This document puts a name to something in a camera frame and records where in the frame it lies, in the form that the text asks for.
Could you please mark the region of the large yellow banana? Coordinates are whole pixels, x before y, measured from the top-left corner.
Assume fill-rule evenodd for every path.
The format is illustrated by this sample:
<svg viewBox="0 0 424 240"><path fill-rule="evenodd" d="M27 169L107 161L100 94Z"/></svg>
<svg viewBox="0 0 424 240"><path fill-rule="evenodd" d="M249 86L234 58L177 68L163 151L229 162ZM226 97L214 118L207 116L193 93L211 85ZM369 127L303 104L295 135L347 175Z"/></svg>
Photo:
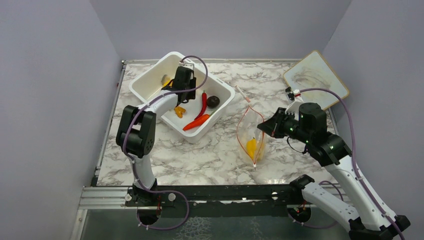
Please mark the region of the large yellow banana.
<svg viewBox="0 0 424 240"><path fill-rule="evenodd" d="M165 82L163 83L163 88L165 88L165 87L171 87L172 86L172 84L173 84L173 80L172 79L165 79Z"/></svg>

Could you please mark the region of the white plastic bin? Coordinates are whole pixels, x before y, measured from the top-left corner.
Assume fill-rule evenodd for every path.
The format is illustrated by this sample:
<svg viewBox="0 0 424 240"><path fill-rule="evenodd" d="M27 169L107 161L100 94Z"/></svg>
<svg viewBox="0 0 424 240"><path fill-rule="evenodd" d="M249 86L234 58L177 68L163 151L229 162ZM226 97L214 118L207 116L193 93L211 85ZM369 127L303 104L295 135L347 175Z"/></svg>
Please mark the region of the white plastic bin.
<svg viewBox="0 0 424 240"><path fill-rule="evenodd" d="M132 80L129 84L130 91L142 103L150 102L160 94L160 90L163 87L161 82L163 76L167 75L173 79L177 67L180 65L180 60L184 57L180 52L169 52L153 67ZM216 108L207 108L205 110L207 114L213 113L213 115L204 124L184 131L183 127L192 122L202 109L202 93L205 93L208 97L218 97L220 100L219 105ZM208 78L205 84L195 91L195 99L191 99L188 103L181 105L186 110L183 117L179 118L175 111L170 109L161 116L161 120L189 143L196 143L223 116L234 96L235 90L213 75L211 69L208 69Z"/></svg>

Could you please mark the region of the white marker pink cap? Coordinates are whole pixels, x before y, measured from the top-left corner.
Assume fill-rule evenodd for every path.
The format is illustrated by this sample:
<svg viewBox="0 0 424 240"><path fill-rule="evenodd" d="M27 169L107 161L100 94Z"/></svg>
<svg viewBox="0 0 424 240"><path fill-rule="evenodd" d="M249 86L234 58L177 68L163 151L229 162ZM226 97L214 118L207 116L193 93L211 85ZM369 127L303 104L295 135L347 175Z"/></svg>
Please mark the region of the white marker pink cap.
<svg viewBox="0 0 424 240"><path fill-rule="evenodd" d="M238 85L236 85L235 86L235 88L237 89L237 91L241 94L241 96L248 102L248 103L250 103L251 102L251 100L250 100L250 98L243 92L243 90L238 86Z"/></svg>

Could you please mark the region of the dark brown round fruit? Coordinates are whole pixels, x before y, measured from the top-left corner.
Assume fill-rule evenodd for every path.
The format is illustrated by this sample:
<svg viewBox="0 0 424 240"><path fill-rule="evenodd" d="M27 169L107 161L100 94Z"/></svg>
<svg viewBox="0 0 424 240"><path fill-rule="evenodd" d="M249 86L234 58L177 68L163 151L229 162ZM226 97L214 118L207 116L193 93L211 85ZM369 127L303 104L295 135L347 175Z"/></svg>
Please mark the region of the dark brown round fruit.
<svg viewBox="0 0 424 240"><path fill-rule="evenodd" d="M220 103L221 103L220 99L215 95L208 97L206 100L206 105L210 109L217 108L220 105Z"/></svg>

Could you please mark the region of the red chili pepper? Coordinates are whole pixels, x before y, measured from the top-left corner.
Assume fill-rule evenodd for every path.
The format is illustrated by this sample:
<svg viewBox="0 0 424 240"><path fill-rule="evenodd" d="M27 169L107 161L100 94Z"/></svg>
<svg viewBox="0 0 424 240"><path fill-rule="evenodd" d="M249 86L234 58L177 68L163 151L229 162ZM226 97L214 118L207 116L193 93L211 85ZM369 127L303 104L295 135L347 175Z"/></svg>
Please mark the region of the red chili pepper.
<svg viewBox="0 0 424 240"><path fill-rule="evenodd" d="M203 93L201 94L201 110L199 114L195 117L195 120L200 118L205 113L207 108L207 98L207 94L203 91Z"/></svg>

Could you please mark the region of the beige mushroom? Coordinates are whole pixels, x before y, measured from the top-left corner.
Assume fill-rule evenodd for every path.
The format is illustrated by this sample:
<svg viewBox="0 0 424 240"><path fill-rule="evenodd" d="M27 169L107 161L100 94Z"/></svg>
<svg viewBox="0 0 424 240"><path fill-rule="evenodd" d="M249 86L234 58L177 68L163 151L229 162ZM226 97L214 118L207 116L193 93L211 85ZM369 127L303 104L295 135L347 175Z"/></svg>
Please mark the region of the beige mushroom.
<svg viewBox="0 0 424 240"><path fill-rule="evenodd" d="M167 75L167 74L163 75L162 78L161 78L161 84L162 85L164 84L165 79L171 79L171 77L169 75Z"/></svg>

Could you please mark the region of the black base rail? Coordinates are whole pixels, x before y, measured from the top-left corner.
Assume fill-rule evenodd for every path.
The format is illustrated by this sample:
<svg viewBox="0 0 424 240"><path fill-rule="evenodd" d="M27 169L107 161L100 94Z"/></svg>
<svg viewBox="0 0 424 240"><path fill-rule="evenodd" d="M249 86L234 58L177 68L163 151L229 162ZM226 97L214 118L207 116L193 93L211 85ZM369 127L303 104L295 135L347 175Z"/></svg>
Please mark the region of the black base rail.
<svg viewBox="0 0 424 240"><path fill-rule="evenodd" d="M286 217L288 208L305 204L288 184L158 185L153 193L129 187L124 199L143 217L163 218Z"/></svg>

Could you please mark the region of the clear zip bag orange zipper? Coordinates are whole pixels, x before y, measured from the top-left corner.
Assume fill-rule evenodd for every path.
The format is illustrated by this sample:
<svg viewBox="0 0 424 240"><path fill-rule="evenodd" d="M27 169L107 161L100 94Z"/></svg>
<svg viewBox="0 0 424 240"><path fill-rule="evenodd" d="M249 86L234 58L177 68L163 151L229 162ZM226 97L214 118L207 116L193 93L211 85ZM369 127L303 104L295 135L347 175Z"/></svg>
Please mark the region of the clear zip bag orange zipper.
<svg viewBox="0 0 424 240"><path fill-rule="evenodd" d="M257 125L263 123L264 120L264 116L261 113L251 105L248 105L236 127L239 156L246 163L251 163L254 170L258 168L258 162L263 160L267 150L268 137L257 128ZM255 138L257 141L254 161L251 160L246 152L246 143L252 138Z"/></svg>

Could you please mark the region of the orange carrot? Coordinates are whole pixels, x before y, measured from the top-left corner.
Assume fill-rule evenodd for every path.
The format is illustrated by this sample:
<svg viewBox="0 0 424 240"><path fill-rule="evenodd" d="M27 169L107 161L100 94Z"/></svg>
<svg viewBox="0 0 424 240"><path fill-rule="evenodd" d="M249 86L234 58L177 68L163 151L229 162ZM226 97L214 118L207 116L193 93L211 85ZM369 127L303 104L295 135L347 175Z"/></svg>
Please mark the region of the orange carrot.
<svg viewBox="0 0 424 240"><path fill-rule="evenodd" d="M195 120L193 120L192 122L188 123L186 126L183 127L183 131L188 131L190 129L196 128L201 126L203 123L205 123L209 118L210 118L210 114L203 114L199 117L197 117Z"/></svg>

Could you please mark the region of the yellow bell pepper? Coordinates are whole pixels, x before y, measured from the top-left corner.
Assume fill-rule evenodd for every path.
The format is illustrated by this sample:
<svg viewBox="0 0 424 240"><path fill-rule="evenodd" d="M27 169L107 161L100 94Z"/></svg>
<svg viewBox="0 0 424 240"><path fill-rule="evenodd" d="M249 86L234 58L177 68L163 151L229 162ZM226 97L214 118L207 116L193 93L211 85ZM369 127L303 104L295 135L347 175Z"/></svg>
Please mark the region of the yellow bell pepper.
<svg viewBox="0 0 424 240"><path fill-rule="evenodd" d="M255 160L255 152L257 149L257 140L253 137L246 142L246 153L252 161Z"/></svg>

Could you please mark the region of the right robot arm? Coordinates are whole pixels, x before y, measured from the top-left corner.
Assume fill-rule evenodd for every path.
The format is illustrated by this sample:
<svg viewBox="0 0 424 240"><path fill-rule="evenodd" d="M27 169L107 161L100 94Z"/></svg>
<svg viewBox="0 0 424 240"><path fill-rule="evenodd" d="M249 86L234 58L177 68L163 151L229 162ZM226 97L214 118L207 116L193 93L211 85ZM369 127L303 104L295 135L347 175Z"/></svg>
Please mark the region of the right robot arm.
<svg viewBox="0 0 424 240"><path fill-rule="evenodd" d="M304 153L335 178L351 204L327 192L306 174L290 182L288 196L296 204L306 200L319 207L348 232L350 239L392 240L411 225L405 215L396 214L384 204L361 175L345 141L327 130L327 114L317 103L302 103L298 119L280 107L257 128L275 139L287 137L304 143Z"/></svg>

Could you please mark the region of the small orange food piece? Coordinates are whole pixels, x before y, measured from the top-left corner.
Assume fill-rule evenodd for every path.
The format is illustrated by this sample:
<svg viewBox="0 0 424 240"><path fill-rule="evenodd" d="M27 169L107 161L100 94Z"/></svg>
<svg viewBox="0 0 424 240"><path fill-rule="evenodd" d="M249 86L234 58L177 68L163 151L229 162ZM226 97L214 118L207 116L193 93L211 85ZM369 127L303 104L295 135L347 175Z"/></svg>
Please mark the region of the small orange food piece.
<svg viewBox="0 0 424 240"><path fill-rule="evenodd" d="M174 108L174 112L181 119L183 115L186 113L186 109L180 106L176 106Z"/></svg>

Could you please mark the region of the small whiteboard wooden frame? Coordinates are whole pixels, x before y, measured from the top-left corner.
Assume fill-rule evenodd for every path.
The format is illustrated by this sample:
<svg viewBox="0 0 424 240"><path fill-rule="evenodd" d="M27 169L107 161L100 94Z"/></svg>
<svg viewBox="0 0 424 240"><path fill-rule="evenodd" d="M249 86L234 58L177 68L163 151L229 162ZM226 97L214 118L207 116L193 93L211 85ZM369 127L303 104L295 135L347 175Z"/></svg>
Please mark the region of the small whiteboard wooden frame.
<svg viewBox="0 0 424 240"><path fill-rule="evenodd" d="M317 50L312 51L289 68L283 74L283 79L293 90L326 89L342 99L350 94L346 85ZM304 92L301 97L305 102L319 104L323 110L327 110L339 102L334 95L322 90Z"/></svg>

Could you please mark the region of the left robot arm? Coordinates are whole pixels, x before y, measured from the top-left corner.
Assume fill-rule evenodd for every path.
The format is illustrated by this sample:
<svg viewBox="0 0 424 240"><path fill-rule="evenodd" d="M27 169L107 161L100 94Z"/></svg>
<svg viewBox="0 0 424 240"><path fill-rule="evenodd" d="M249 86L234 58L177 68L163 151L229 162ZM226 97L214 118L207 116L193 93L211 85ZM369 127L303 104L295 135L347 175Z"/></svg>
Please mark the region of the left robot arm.
<svg viewBox="0 0 424 240"><path fill-rule="evenodd" d="M195 91L194 66L184 64L176 68L174 78L162 87L155 98L139 106L127 105L122 111L116 144L130 159L134 175L133 189L144 205L155 203L159 193L150 160L157 118L194 99Z"/></svg>

